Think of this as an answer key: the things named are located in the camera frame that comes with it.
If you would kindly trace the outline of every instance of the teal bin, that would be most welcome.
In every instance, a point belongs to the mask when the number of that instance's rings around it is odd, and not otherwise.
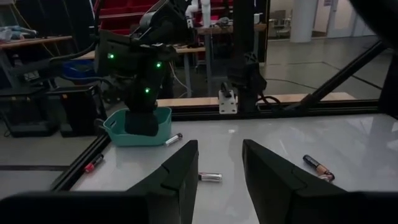
[[[157,108],[154,111],[159,123],[159,132],[153,137],[138,136],[125,132],[124,121],[127,110],[128,109],[118,110],[103,124],[115,146],[159,146],[170,139],[170,133],[172,130],[172,110],[170,108]]]

